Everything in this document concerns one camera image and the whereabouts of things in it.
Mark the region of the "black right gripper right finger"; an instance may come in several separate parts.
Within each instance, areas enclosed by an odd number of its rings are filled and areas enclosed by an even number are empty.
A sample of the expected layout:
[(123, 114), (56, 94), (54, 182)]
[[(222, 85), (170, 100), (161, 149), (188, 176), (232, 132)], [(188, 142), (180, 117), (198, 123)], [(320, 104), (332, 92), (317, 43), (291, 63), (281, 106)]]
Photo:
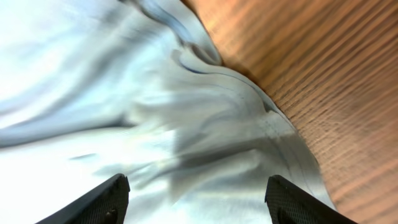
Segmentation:
[(281, 175), (268, 178), (264, 202), (273, 224), (357, 224)]

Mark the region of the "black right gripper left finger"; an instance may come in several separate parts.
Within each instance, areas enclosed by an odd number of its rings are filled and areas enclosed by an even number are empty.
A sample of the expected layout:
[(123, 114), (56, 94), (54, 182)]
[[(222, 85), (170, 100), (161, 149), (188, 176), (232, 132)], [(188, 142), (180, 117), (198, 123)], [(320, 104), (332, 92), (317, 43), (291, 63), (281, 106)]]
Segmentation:
[(123, 224), (129, 192), (127, 177), (116, 174), (37, 224)]

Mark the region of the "light blue printed t-shirt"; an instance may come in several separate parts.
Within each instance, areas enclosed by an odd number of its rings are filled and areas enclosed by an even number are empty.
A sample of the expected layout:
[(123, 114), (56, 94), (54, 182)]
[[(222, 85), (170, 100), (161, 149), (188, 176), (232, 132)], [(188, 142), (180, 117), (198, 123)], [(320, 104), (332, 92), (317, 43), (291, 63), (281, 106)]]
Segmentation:
[(269, 223), (281, 175), (332, 206), (292, 123), (180, 1), (1, 1), (1, 222), (115, 174), (126, 223)]

